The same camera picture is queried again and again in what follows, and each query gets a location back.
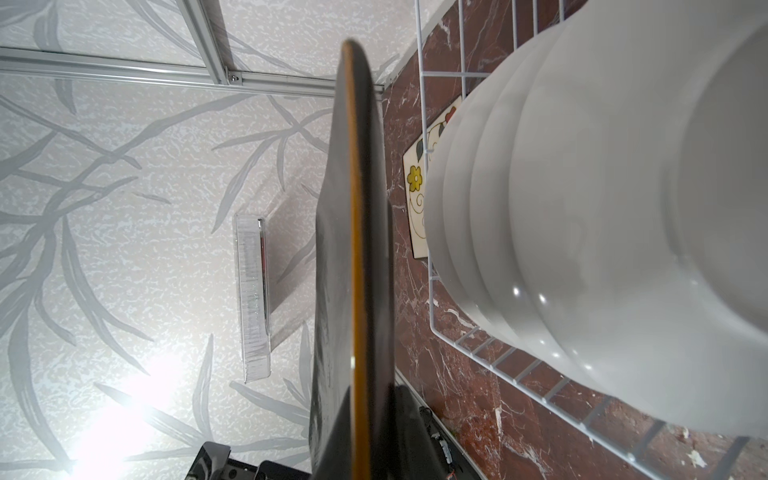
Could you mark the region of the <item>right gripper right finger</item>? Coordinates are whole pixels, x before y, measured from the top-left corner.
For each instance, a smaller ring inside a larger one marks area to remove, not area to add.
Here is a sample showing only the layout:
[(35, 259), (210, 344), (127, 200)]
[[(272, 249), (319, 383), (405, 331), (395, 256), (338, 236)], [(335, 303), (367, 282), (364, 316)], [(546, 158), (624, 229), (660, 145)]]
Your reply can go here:
[(404, 385), (394, 389), (394, 479), (444, 479), (445, 468), (437, 455), (419, 411)]

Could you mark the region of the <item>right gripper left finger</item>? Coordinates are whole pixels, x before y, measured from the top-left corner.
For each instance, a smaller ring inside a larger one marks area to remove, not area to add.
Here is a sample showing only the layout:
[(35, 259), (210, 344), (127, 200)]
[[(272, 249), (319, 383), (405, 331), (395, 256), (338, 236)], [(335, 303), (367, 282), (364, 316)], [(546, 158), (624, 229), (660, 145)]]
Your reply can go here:
[(206, 441), (186, 473), (185, 480), (220, 480), (230, 470), (231, 448), (224, 444)]

